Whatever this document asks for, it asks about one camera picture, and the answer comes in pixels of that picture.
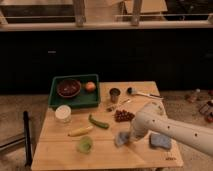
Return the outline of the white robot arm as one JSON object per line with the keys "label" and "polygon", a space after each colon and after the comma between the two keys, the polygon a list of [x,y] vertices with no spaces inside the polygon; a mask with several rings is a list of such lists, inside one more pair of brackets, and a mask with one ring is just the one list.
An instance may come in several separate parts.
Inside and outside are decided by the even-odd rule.
{"label": "white robot arm", "polygon": [[213,129],[164,117],[160,107],[160,103],[148,102],[136,112],[130,125],[131,142],[142,139],[151,130],[213,157]]}

